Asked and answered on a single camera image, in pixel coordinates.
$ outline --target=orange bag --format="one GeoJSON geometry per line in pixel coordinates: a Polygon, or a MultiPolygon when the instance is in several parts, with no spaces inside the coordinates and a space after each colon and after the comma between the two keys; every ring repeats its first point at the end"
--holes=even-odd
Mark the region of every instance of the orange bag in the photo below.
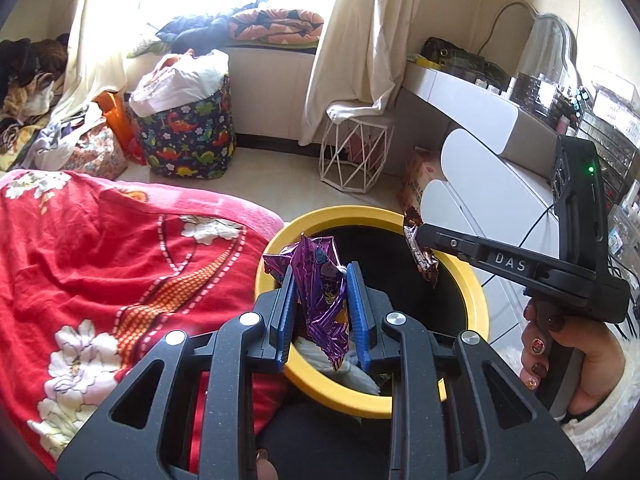
{"type": "Polygon", "coordinates": [[[122,150],[126,155],[129,155],[134,133],[122,97],[113,92],[102,92],[94,99],[94,102],[102,110],[104,118],[107,119],[107,124],[120,141],[122,150]]]}

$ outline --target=cardboard box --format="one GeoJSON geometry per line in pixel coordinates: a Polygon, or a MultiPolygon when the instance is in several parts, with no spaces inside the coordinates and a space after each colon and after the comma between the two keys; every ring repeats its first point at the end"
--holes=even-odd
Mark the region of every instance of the cardboard box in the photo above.
{"type": "Polygon", "coordinates": [[[398,192],[398,203],[403,212],[411,206],[420,212],[422,193],[432,180],[446,180],[440,167],[440,152],[414,148],[406,164],[402,187],[398,192]]]}

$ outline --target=cable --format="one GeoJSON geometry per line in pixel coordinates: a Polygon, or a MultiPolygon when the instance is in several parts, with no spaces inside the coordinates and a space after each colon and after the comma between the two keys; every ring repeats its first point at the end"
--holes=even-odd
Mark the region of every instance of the cable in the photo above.
{"type": "Polygon", "coordinates": [[[622,339],[624,339],[625,341],[629,341],[629,338],[625,335],[624,332],[622,332],[618,325],[615,324],[614,327],[616,327],[616,330],[618,330],[618,333],[622,336],[622,339]]]}
{"type": "Polygon", "coordinates": [[[487,35],[486,39],[482,42],[482,45],[478,49],[478,52],[476,52],[478,56],[480,56],[480,54],[482,53],[482,50],[487,46],[489,41],[491,41],[491,38],[493,37],[495,32],[495,26],[497,25],[498,19],[500,18],[500,16],[502,16],[503,12],[509,9],[509,7],[513,7],[516,5],[528,10],[532,19],[538,15],[537,10],[534,9],[532,5],[529,2],[526,2],[525,0],[511,0],[508,3],[504,4],[502,8],[498,11],[498,13],[495,15],[494,20],[492,21],[491,27],[489,28],[489,34],[487,35]]]}
{"type": "MultiPolygon", "coordinates": [[[[638,287],[640,288],[640,280],[638,280],[638,275],[635,272],[633,272],[631,269],[629,269],[629,267],[627,267],[624,263],[622,263],[619,258],[617,258],[611,253],[611,251],[609,251],[609,258],[610,260],[615,261],[620,267],[625,269],[626,272],[631,274],[636,280],[638,287]]],[[[615,276],[622,278],[622,273],[620,272],[620,269],[618,269],[617,267],[613,267],[613,265],[611,266],[611,268],[612,270],[617,271],[617,272],[614,272],[615,276]]],[[[638,295],[638,299],[635,300],[633,294],[631,293],[631,291],[629,291],[629,299],[631,300],[631,303],[634,306],[634,316],[636,316],[636,319],[637,319],[638,312],[640,312],[640,295],[638,295]]],[[[636,330],[636,327],[634,326],[631,316],[629,315],[628,312],[626,313],[626,326],[629,328],[629,333],[633,337],[638,338],[638,331],[636,330]]]]}
{"type": "Polygon", "coordinates": [[[638,280],[638,275],[633,272],[631,269],[629,269],[624,263],[622,263],[617,257],[615,257],[613,254],[611,254],[611,252],[609,251],[609,256],[612,257],[612,259],[623,269],[626,270],[626,272],[628,272],[629,274],[631,274],[635,279],[636,279],[636,283],[638,284],[638,287],[640,287],[640,280],[638,280]]]}
{"type": "MultiPolygon", "coordinates": [[[[533,225],[529,228],[529,230],[527,231],[527,234],[524,235],[524,238],[522,239],[522,241],[518,244],[518,247],[522,247],[522,245],[524,244],[524,242],[527,241],[527,238],[529,238],[529,235],[531,234],[531,232],[533,231],[533,229],[535,229],[536,225],[538,225],[540,223],[540,221],[545,217],[545,215],[551,211],[551,208],[553,206],[555,206],[556,204],[553,203],[552,205],[550,205],[549,207],[547,207],[542,214],[538,217],[538,219],[533,222],[533,225]]],[[[492,274],[490,277],[487,278],[487,280],[481,285],[481,286],[485,286],[487,283],[489,283],[492,279],[495,278],[495,274],[492,274]]]]}

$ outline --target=metal screw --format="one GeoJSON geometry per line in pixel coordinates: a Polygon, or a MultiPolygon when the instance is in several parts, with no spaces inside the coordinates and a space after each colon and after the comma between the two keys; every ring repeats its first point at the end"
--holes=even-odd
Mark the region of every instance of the metal screw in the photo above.
{"type": "Polygon", "coordinates": [[[480,336],[473,330],[465,330],[460,339],[468,345],[477,345],[480,342],[480,336]]]}
{"type": "Polygon", "coordinates": [[[390,312],[386,315],[386,322],[389,325],[402,325],[406,321],[406,316],[402,312],[390,312]]]}
{"type": "Polygon", "coordinates": [[[240,316],[240,324],[244,326],[253,326],[260,323],[260,314],[257,312],[245,312],[240,316]]]}
{"type": "Polygon", "coordinates": [[[171,332],[164,336],[164,340],[168,345],[175,346],[183,342],[186,337],[187,335],[182,330],[171,330],[171,332]]]}

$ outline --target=brown snack wrapper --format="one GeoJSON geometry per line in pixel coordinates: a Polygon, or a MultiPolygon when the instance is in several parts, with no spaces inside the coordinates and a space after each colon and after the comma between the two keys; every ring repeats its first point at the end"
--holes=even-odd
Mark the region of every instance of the brown snack wrapper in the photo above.
{"type": "Polygon", "coordinates": [[[431,283],[431,286],[435,287],[438,283],[438,264],[440,262],[430,248],[420,247],[415,240],[415,232],[423,223],[420,213],[411,206],[404,213],[402,230],[409,249],[411,249],[411,254],[414,256],[418,272],[427,282],[431,283]]]}

